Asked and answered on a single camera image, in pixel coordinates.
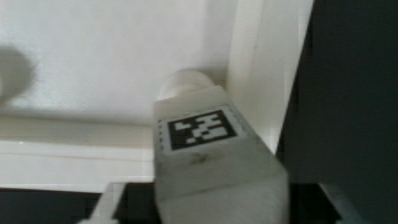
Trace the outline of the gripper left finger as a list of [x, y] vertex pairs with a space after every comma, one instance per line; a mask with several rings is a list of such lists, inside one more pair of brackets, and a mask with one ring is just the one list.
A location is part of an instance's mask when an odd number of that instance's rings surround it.
[[91, 216], [77, 224], [159, 224], [154, 183], [111, 183]]

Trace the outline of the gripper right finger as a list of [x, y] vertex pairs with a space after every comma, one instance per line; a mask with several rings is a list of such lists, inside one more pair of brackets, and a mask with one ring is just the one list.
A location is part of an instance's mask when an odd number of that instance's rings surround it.
[[290, 224], [356, 224], [356, 215], [337, 185], [290, 185]]

